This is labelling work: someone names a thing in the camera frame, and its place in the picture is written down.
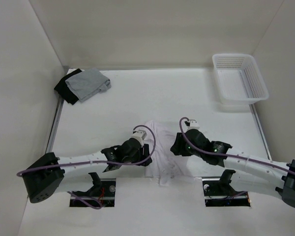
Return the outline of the white tank top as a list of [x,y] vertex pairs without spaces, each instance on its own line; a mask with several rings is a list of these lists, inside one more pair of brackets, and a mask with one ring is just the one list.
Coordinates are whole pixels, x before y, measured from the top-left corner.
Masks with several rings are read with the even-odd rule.
[[188,157],[175,156],[170,148],[173,146],[176,133],[165,123],[150,120],[145,123],[156,137],[156,147],[152,154],[152,163],[146,167],[145,176],[154,177],[159,185],[167,187],[172,180],[192,182],[194,177],[187,168]]

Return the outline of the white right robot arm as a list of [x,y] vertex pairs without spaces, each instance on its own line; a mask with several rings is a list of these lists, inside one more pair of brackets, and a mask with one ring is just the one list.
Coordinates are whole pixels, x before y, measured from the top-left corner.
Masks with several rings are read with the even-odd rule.
[[224,171],[218,181],[205,184],[205,195],[230,198],[239,192],[255,192],[281,199],[295,208],[295,160],[291,163],[261,160],[244,154],[230,144],[210,141],[190,129],[177,133],[170,151],[176,156],[201,158]]

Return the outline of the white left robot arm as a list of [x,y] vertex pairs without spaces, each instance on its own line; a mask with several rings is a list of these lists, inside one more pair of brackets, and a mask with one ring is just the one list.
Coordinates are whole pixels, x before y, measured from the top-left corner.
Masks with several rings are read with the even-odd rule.
[[108,187],[101,181],[105,174],[108,178],[116,178],[122,166],[146,167],[151,163],[149,145],[130,138],[122,145],[85,156],[56,157],[53,152],[46,153],[20,176],[33,204],[58,192],[71,192],[90,199],[108,192]]

